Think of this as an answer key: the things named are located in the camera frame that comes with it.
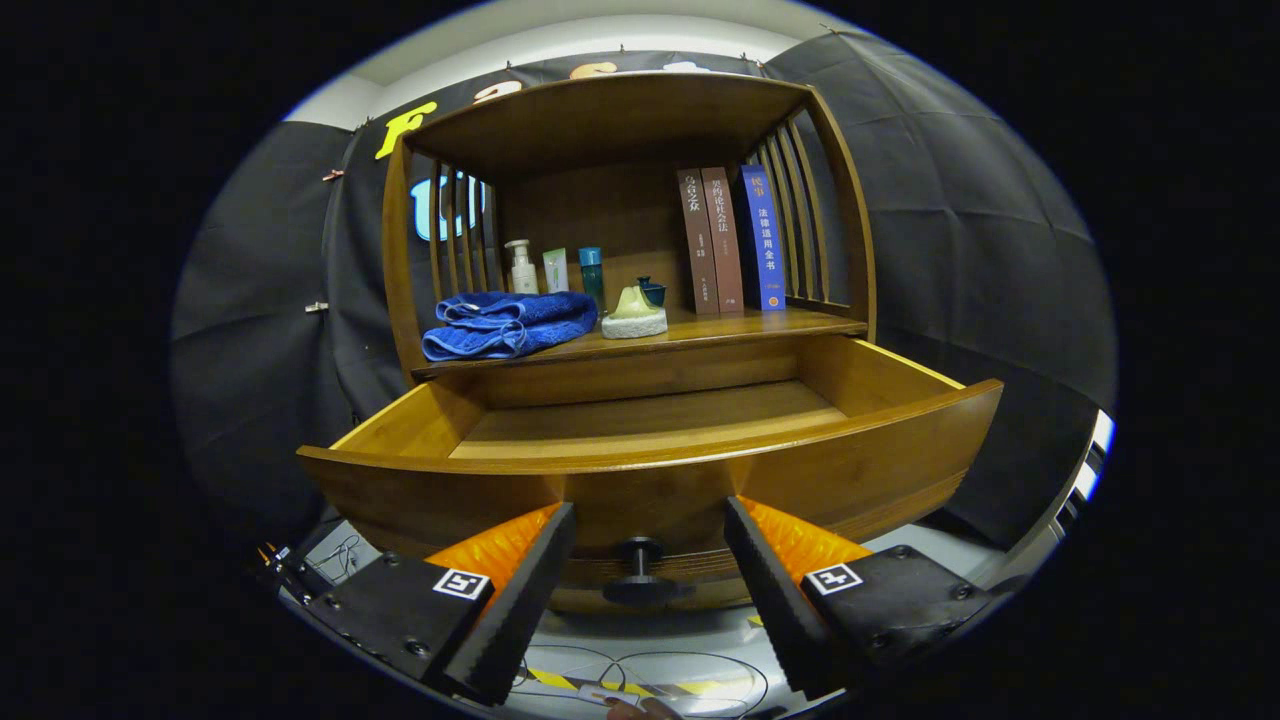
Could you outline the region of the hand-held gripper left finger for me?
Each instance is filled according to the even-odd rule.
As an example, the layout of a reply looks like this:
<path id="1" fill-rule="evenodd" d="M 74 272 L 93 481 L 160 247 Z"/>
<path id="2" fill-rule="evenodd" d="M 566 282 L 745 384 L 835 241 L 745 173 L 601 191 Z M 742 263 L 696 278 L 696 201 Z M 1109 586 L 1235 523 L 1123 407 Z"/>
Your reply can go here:
<path id="1" fill-rule="evenodd" d="M 291 555 L 303 616 L 376 670 L 483 706 L 506 702 L 575 547 L 571 502 L 456 519 L 442 506 L 371 516 L 388 548 L 328 584 Z"/>

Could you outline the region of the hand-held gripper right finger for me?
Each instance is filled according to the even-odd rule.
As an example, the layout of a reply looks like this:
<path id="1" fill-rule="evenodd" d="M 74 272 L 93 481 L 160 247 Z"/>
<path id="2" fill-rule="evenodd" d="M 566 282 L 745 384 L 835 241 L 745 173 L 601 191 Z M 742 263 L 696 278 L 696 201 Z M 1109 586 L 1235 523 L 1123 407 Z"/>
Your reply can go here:
<path id="1" fill-rule="evenodd" d="M 883 685 L 1001 603 L 908 544 L 870 551 L 732 496 L 724 541 L 791 689 L 814 700 Z"/>

